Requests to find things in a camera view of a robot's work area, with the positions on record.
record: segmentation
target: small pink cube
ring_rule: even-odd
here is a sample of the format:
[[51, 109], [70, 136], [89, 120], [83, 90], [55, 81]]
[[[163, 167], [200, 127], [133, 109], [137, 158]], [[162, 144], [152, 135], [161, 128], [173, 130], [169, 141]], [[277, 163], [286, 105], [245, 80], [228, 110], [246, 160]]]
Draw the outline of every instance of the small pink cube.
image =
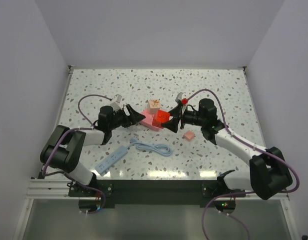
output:
[[160, 109], [160, 102], [158, 99], [151, 99], [148, 101], [147, 109], [150, 114], [155, 114]]
[[195, 134], [188, 130], [185, 134], [184, 134], [184, 138], [187, 140], [187, 141], [190, 141], [191, 139], [193, 139], [195, 136]]
[[159, 130], [159, 127], [152, 125], [154, 114], [150, 114], [148, 112], [148, 109], [141, 112], [141, 114], [143, 114], [146, 118], [140, 121], [139, 123], [157, 132]]

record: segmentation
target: terrazzo tabletop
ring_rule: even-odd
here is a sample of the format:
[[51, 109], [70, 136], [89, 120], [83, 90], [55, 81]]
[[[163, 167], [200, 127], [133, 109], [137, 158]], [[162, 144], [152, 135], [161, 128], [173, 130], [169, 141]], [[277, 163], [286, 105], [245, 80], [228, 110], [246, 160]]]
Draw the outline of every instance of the terrazzo tabletop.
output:
[[[122, 95], [122, 103], [130, 104], [137, 112], [147, 107], [149, 99], [159, 99], [161, 109], [169, 111], [176, 107], [175, 97], [179, 92], [187, 96], [193, 92], [208, 88], [214, 91], [224, 108], [228, 125], [237, 134], [248, 140], [264, 145], [257, 122], [250, 93], [243, 70], [210, 69], [75, 69], [64, 100], [59, 124], [74, 127], [89, 127], [89, 123], [80, 115], [77, 103], [85, 95], [99, 94], [112, 98]], [[198, 102], [203, 98], [214, 100], [208, 92], [202, 92], [190, 100], [198, 109]], [[109, 101], [99, 97], [88, 97], [82, 101], [82, 111], [94, 121], [98, 118], [100, 107]], [[195, 137], [190, 141], [183, 134], [191, 130]], [[134, 146], [128, 154], [112, 166], [101, 177], [95, 166], [121, 145], [128, 145], [131, 137], [138, 137], [146, 143], [169, 145], [173, 154], [169, 157], [155, 152], [139, 151]], [[112, 132], [112, 138], [106, 145], [85, 146], [80, 161], [98, 179], [116, 180], [210, 180], [219, 174], [235, 169], [248, 171], [249, 167], [224, 148], [206, 141], [199, 126], [185, 125], [185, 129], [173, 133], [168, 129], [152, 131], [143, 125], [129, 128], [119, 127]], [[47, 179], [65, 179], [62, 175], [53, 175]]]

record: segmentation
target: table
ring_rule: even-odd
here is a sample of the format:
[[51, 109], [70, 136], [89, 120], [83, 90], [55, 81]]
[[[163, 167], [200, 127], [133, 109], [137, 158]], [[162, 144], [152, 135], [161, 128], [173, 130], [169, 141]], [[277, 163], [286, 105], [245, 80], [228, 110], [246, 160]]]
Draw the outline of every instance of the table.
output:
[[[219, 97], [225, 111], [228, 125], [239, 135], [264, 145], [252, 99], [242, 69], [75, 69], [65, 96], [59, 124], [74, 127], [89, 127], [89, 123], [78, 112], [77, 103], [85, 95], [100, 94], [113, 97], [123, 96], [122, 102], [130, 104], [136, 111], [146, 109], [149, 99], [159, 99], [161, 109], [169, 111], [176, 106], [175, 97], [179, 92], [187, 96], [208, 88]], [[200, 93], [190, 100], [198, 109], [202, 98], [211, 98], [209, 93]], [[99, 97], [86, 98], [81, 108], [93, 121], [98, 118], [101, 106], [109, 101]], [[195, 133], [192, 141], [183, 139], [183, 134], [191, 130]], [[128, 145], [131, 137], [138, 137], [146, 143], [164, 143], [173, 149], [170, 157], [155, 152], [138, 151], [131, 147], [128, 154], [103, 177], [94, 169], [102, 159], [121, 145]], [[116, 180], [210, 180], [217, 175], [235, 169], [248, 171], [249, 167], [227, 150], [206, 141], [197, 126], [185, 125], [184, 130], [173, 133], [168, 129], [158, 132], [145, 126], [117, 128], [106, 145], [86, 146], [80, 161], [98, 179]], [[53, 175], [47, 179], [61, 179]]]

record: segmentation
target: white wall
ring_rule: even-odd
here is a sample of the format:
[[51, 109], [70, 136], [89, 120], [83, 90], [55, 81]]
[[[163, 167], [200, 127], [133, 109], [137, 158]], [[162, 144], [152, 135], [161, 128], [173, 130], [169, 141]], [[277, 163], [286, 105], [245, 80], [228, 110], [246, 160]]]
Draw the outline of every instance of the white wall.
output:
[[67, 66], [33, 0], [0, 0], [0, 240], [12, 238]]
[[308, 0], [286, 0], [247, 67], [266, 144], [283, 151], [300, 174], [290, 194], [301, 234], [308, 235]]
[[68, 65], [246, 66], [284, 0], [36, 0]]

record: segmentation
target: gray floor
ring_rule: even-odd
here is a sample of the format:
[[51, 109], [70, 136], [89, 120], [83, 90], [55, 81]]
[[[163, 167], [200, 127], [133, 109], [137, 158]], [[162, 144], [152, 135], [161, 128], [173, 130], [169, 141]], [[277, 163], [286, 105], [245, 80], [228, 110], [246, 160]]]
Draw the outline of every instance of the gray floor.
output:
[[[37, 200], [27, 240], [203, 240], [198, 206], [117, 205], [97, 214], [79, 213], [76, 200]], [[234, 215], [250, 229], [252, 240], [290, 240], [280, 202], [241, 200]], [[205, 226], [211, 240], [246, 240], [235, 220], [208, 209]]]

